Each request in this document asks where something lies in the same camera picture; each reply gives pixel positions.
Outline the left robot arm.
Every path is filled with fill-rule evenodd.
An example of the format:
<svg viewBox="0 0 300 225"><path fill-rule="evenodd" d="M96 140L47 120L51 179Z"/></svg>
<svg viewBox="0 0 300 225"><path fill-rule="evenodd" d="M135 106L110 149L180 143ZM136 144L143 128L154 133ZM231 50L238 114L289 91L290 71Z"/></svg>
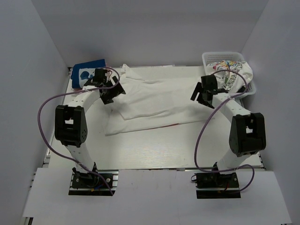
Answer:
<svg viewBox="0 0 300 225"><path fill-rule="evenodd" d="M85 143L88 136L86 112L98 100L104 105L126 92L120 83L120 74L110 67L96 68L76 97L55 109L56 140L60 141L75 162L75 173L84 173L83 182L94 187L99 182L96 163L91 159Z"/></svg>

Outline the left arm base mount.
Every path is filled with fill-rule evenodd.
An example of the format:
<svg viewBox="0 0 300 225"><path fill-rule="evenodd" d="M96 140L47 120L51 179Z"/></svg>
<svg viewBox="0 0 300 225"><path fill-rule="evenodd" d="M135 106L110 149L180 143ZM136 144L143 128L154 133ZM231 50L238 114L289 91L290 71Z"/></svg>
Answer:
<svg viewBox="0 0 300 225"><path fill-rule="evenodd" d="M90 174L82 173L74 167L69 186L68 195L77 196L113 196L118 183L119 171L97 171L104 179Z"/></svg>

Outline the white cartoon print t-shirt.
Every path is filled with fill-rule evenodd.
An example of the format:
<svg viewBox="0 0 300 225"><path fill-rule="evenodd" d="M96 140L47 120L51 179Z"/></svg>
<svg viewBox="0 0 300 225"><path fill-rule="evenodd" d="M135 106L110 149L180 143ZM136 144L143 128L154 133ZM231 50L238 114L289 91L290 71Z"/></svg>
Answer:
<svg viewBox="0 0 300 225"><path fill-rule="evenodd" d="M247 84L253 79L253 71L246 61L222 60L209 64L207 69L209 75L224 69L235 71L243 76ZM223 88L229 93L236 93L242 86L245 86L243 79L233 72L221 71L216 73L215 77L217 79L218 88Z"/></svg>

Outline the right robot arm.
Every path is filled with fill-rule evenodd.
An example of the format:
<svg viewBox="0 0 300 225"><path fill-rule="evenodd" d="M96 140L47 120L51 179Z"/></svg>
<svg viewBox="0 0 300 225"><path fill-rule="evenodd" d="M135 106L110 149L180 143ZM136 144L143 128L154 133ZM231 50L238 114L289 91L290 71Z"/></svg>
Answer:
<svg viewBox="0 0 300 225"><path fill-rule="evenodd" d="M234 95L230 95L224 89L219 89L214 75L201 77L191 100L214 110L202 127L196 141L194 163L201 172L213 173L212 183L217 187L222 187L229 181L228 174L233 173L235 169L243 168L242 163L247 158L266 148L264 116L259 112L250 112L235 101ZM204 129L217 112L221 112L231 123L229 150L215 163L213 169L208 171L197 164L197 150Z"/></svg>

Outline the dark green t-shirt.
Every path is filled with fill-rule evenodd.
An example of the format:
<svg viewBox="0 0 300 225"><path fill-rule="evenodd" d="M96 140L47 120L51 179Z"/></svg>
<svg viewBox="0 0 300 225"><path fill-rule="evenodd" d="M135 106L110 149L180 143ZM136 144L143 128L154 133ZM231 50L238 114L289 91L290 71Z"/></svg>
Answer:
<svg viewBox="0 0 300 225"><path fill-rule="evenodd" d="M237 93L241 94L241 93L247 93L248 92L248 88L246 88L245 86L242 86Z"/></svg>

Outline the white t-shirt red print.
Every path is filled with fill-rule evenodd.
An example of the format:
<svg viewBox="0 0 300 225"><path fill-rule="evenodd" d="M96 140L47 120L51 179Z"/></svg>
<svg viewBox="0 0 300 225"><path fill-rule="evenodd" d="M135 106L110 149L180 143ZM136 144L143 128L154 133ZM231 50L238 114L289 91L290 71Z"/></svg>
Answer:
<svg viewBox="0 0 300 225"><path fill-rule="evenodd" d="M160 72L147 78L123 64L120 84L125 94L109 107L105 135L206 120L212 109L190 99L198 81L197 75L166 77Z"/></svg>

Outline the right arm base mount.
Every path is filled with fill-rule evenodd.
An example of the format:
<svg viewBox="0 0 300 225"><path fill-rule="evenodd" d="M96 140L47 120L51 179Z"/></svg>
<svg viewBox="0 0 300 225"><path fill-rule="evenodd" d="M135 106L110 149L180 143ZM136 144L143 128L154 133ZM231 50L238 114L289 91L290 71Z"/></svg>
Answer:
<svg viewBox="0 0 300 225"><path fill-rule="evenodd" d="M195 183L197 199L237 199L241 198L240 186L235 170L222 173L215 164L208 172L195 173L191 181Z"/></svg>

